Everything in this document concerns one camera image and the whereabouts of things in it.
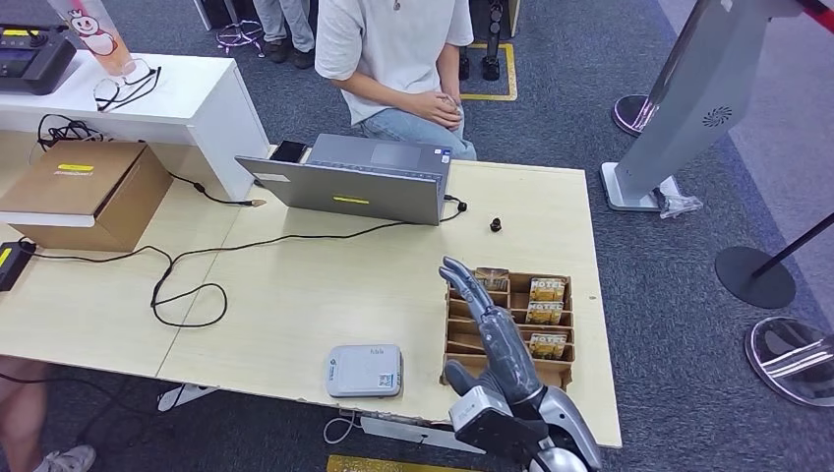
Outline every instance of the white device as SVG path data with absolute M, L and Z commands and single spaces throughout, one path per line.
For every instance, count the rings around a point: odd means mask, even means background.
M 328 393 L 334 398 L 396 396 L 402 386 L 402 354 L 393 344 L 337 346 L 328 355 Z

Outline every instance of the floor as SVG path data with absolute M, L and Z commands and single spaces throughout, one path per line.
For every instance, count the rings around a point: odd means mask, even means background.
M 105 3 L 134 51 L 221 54 L 191 2 Z M 43 0 L 0 4 L 4 21 L 55 19 Z M 831 36 L 813 32 L 815 25 L 804 19 L 774 22 L 749 116 L 678 174 L 686 192 L 704 201 L 703 210 L 662 221 L 614 213 L 605 204 L 599 164 L 619 159 L 631 143 L 611 123 L 610 106 L 652 84 L 690 5 L 523 2 L 513 40 L 518 101 L 467 102 L 467 138 L 483 160 L 587 172 L 624 438 L 622 449 L 603 451 L 606 470 L 831 470 L 834 412 L 777 397 L 749 369 L 742 350 L 745 331 L 769 315 L 829 325 L 830 240 L 809 244 L 805 256 L 790 260 L 799 293 L 784 310 L 764 312 L 736 300 L 712 269 L 725 247 L 777 250 L 830 211 L 816 202 L 832 201 L 831 186 L 804 182 L 824 183 L 834 168 L 826 141 L 834 136 L 834 121 L 823 106 L 832 102 L 832 91 L 822 87 L 832 77 Z M 273 142 L 351 133 L 337 91 L 315 72 L 273 65 L 245 50 L 234 57 Z M 775 101 L 787 91 L 790 99 Z M 791 158 L 777 162 L 782 155 Z M 55 374 L 114 391 L 125 381 L 71 368 Z M 152 409 L 168 388 L 131 380 L 125 400 Z M 328 446 L 321 434 L 333 411 L 243 394 L 216 393 L 156 419 L 117 409 L 97 415 L 106 399 L 75 383 L 53 385 L 49 401 L 45 444 L 93 443 L 102 453 L 97 472 L 321 471 L 331 453 L 518 470 L 492 457 L 361 432 Z

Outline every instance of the white t-shirt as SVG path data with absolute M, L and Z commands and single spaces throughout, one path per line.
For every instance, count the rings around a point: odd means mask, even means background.
M 316 71 L 338 81 L 361 72 L 409 93 L 440 90 L 444 45 L 472 40 L 469 0 L 321 0 Z M 342 94 L 352 125 L 389 108 Z

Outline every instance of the white cable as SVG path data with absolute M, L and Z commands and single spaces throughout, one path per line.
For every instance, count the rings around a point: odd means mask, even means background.
M 339 444 L 342 441 L 347 439 L 347 436 L 350 434 L 351 431 L 353 431 L 354 428 L 359 428 L 361 430 L 362 425 L 357 425 L 355 423 L 355 421 L 356 421 L 356 412 L 355 411 L 350 412 L 350 419 L 349 420 L 347 418 L 339 417 L 339 418 L 333 418 L 332 420 L 328 421 L 328 423 L 325 425 L 325 430 L 324 430 L 325 443 Z M 328 438 L 328 429 L 330 428 L 330 426 L 332 426 L 336 423 L 347 423 L 347 425 L 348 425 L 347 426 L 347 431 L 345 431 L 344 434 L 341 435 L 341 437 L 339 439 L 331 440 L 330 438 Z

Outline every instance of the gray display stand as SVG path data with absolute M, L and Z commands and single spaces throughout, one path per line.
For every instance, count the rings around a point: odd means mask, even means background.
M 602 164 L 611 208 L 657 211 L 652 190 L 680 194 L 672 174 L 745 116 L 768 22 L 802 11 L 795 0 L 698 0 L 649 96 L 612 112 L 639 138 Z

